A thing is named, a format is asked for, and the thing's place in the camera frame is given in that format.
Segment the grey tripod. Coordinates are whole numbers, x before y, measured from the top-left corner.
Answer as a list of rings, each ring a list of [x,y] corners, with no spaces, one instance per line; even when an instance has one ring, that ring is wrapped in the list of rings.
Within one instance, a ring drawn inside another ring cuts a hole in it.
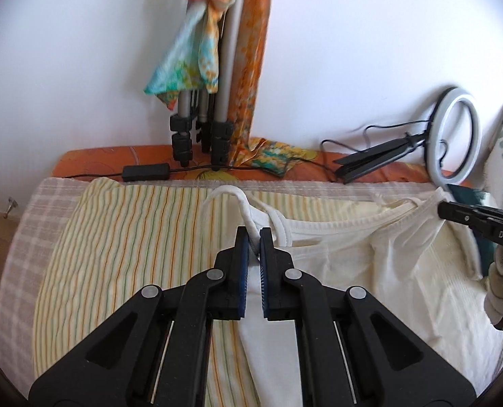
[[[184,168],[193,159],[192,126],[198,130],[197,141],[203,151],[214,153],[212,161],[217,166],[227,163],[229,138],[233,132],[233,124],[228,119],[229,96],[243,11],[244,0],[235,0],[218,24],[218,92],[183,91],[174,106],[177,112],[170,116],[174,160]]]

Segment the black power adapter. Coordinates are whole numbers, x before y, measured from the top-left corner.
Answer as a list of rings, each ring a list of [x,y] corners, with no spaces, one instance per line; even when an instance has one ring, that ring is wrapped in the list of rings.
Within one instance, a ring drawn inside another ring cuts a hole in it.
[[[164,181],[170,178],[168,163],[143,164],[142,166],[125,166],[121,174],[125,183]]]

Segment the striped yellow bed cover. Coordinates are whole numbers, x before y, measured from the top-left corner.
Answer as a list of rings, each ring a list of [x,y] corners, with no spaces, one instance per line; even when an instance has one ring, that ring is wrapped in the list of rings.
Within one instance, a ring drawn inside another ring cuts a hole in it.
[[[149,284],[183,285],[213,267],[201,207],[214,189],[87,186],[56,243],[36,301],[33,362],[42,375]]]

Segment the white tank top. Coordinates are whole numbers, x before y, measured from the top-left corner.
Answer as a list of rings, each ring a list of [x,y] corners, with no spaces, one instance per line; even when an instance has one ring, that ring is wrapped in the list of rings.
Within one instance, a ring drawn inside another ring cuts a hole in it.
[[[503,332],[483,309],[471,232],[437,217],[444,199],[440,189],[347,201],[221,186],[201,207],[202,244],[218,252],[234,244],[240,226],[252,234],[270,228],[296,268],[334,289],[367,289],[482,391],[503,365]],[[294,326],[263,318],[256,260],[243,320],[215,323],[212,336],[208,405],[301,405]]]

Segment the colourful scarf on tripod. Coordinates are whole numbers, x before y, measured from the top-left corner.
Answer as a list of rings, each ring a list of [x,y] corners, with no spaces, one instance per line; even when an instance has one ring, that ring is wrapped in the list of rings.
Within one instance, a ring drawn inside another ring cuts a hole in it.
[[[218,24],[235,0],[187,0],[173,44],[156,66],[144,92],[174,109],[183,91],[218,92]]]

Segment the orange patterned cloth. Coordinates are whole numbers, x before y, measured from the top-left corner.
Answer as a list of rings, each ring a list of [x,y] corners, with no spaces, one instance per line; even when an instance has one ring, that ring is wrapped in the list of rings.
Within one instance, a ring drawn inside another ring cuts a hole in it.
[[[233,124],[228,160],[217,166],[214,153],[204,152],[192,126],[193,159],[184,168],[174,160],[168,145],[106,147],[66,153],[54,169],[57,177],[90,181],[108,177],[123,182],[125,166],[168,163],[169,179],[341,181],[334,174],[335,160],[363,150],[349,149],[346,155],[324,149],[304,150],[283,142],[255,138],[250,133],[270,16],[271,0],[244,0],[243,20],[237,42],[236,65],[229,96],[228,119]],[[424,161],[425,144],[387,166],[357,180],[366,182],[432,182]]]

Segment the checked beige blanket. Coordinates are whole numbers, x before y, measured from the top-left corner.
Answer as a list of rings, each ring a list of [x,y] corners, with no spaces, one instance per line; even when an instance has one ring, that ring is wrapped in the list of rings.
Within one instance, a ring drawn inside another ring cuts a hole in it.
[[[428,183],[382,182],[348,186],[314,181],[235,181],[245,191],[307,197],[372,200],[416,197],[432,191]],[[71,217],[86,182],[49,177],[36,188],[19,222],[0,283],[0,368],[26,396],[35,380],[32,358],[36,298],[55,243]]]

